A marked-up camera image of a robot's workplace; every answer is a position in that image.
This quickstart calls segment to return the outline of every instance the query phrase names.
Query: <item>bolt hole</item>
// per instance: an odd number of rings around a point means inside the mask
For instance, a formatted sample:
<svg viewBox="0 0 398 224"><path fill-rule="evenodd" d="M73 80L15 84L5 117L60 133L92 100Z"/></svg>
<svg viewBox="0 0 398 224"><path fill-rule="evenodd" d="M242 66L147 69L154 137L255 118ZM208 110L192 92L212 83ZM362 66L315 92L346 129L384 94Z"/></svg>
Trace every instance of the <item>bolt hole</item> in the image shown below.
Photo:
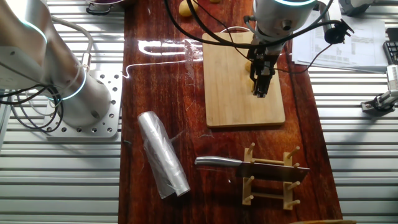
<svg viewBox="0 0 398 224"><path fill-rule="evenodd" d="M284 26L284 27L283 27L283 30L284 30L284 31L288 31L288 30L290 30L290 29L291 29L291 26Z"/></svg>
<svg viewBox="0 0 398 224"><path fill-rule="evenodd" d="M95 110L92 110L92 111L91 111L91 115L92 115L94 118L96 118L96 119L99 119L99 118L100 118L100 114L99 114L97 111L95 111Z"/></svg>

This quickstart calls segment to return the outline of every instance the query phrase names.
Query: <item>wooden cutting board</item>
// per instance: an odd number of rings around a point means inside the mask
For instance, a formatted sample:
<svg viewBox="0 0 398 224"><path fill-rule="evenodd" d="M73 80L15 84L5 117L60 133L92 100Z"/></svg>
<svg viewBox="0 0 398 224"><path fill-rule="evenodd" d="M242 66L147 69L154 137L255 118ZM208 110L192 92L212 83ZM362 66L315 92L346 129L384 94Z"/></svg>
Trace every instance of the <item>wooden cutting board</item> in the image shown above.
<svg viewBox="0 0 398 224"><path fill-rule="evenodd" d="M228 33L217 33L230 40ZM231 34L236 43L250 43L252 32ZM205 40L214 40L208 34ZM248 50L240 49L246 55ZM279 76L272 77L265 98L253 96L248 60L233 47L203 44L206 123L209 127L278 125L285 122Z"/></svg>

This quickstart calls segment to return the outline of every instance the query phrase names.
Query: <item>knife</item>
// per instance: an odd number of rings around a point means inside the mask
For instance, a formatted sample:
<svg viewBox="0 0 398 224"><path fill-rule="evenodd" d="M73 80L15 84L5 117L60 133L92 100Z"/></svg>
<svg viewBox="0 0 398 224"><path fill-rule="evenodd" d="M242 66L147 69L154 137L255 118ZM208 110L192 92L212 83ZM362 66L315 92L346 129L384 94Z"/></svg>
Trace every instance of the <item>knife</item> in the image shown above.
<svg viewBox="0 0 398 224"><path fill-rule="evenodd" d="M276 180L284 182L302 182L310 169L301 167L279 166L273 164L261 164L243 162L237 159L229 159L219 156L201 156L195 159L197 166L234 167L237 177L251 177L264 180Z"/></svg>

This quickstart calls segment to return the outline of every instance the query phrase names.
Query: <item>potato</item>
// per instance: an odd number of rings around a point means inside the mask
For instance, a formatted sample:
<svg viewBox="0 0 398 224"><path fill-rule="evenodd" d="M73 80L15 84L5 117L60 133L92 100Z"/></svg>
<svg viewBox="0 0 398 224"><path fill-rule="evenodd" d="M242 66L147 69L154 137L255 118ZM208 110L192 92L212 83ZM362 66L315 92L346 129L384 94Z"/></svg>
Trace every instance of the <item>potato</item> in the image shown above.
<svg viewBox="0 0 398 224"><path fill-rule="evenodd" d="M195 2L193 2L193 1L191 1L191 2L193 5L193 8L195 9L195 12L196 12L198 10L199 6ZM189 7L188 7L187 0L184 0L180 3L180 7L179 7L178 11L179 11L180 15L183 17L192 16L191 10L189 10Z"/></svg>
<svg viewBox="0 0 398 224"><path fill-rule="evenodd" d="M250 72L250 66L251 62L246 62L246 64L244 64L244 68L246 69L246 71Z"/></svg>

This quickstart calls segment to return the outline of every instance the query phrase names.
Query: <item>dark wooden table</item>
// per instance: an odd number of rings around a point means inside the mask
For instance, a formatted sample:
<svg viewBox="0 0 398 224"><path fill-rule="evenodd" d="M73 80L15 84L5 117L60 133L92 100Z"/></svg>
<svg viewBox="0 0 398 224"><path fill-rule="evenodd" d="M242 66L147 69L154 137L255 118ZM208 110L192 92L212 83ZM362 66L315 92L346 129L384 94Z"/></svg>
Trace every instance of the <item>dark wooden table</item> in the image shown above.
<svg viewBox="0 0 398 224"><path fill-rule="evenodd" d="M178 15L180 0L170 0L175 18L184 29L201 37L203 31L192 18ZM243 26L251 14L252 0L221 0L200 3L227 26ZM223 27L198 10L214 32ZM161 0L138 1L126 9L123 82L123 125L119 197L119 223L292 223L304 220L342 219L317 108L307 73L280 72L286 122L278 128L232 130L206 127L203 63L200 43L181 34L171 23ZM288 54L278 67L301 71ZM145 155L137 116L155 111L185 170L191 191L181 197L159 197ZM284 151L303 149L294 162L311 168L294 189L301 201L292 211L282 201L255 198L241 205L242 179L232 169L197 169L197 156L243 159L243 150L256 143L254 155L282 160ZM255 182L258 192L281 192L280 182Z"/></svg>

